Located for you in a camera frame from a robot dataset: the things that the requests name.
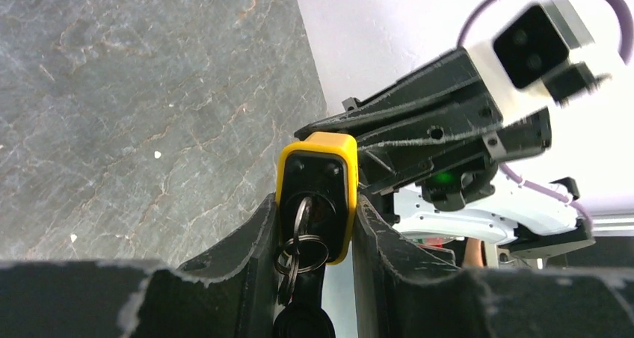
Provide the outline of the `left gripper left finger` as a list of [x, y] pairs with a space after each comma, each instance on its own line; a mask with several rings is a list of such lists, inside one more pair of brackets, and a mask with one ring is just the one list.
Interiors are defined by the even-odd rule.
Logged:
[[1, 264], [3, 337], [269, 337], [276, 206], [178, 268], [157, 260]]

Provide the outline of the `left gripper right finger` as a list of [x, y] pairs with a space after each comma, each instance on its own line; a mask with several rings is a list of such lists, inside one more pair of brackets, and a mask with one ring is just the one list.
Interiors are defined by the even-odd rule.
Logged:
[[353, 238], [360, 337], [631, 337], [630, 269], [457, 268], [364, 196]]

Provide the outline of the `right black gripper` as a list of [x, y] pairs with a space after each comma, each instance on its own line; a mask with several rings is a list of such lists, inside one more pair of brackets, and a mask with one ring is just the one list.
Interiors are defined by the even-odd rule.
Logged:
[[493, 94], [470, 53], [460, 47], [360, 107], [301, 127], [295, 137], [304, 141], [316, 132], [352, 136], [363, 174], [360, 190], [385, 195], [442, 173], [456, 181], [465, 173], [493, 173], [494, 160], [529, 159], [551, 147], [548, 108], [503, 129], [502, 124]]

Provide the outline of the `yellow black padlock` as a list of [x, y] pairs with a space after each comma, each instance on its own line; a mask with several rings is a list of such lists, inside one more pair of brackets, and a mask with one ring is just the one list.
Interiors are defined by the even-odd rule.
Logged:
[[334, 337], [333, 323], [321, 307], [324, 273], [327, 265], [346, 258], [358, 185], [357, 142], [350, 135], [316, 132], [283, 148], [275, 192], [279, 246], [292, 235], [300, 202], [310, 197], [308, 233], [324, 240], [330, 256], [321, 268], [298, 276], [291, 303], [282, 305], [274, 320], [273, 337]]

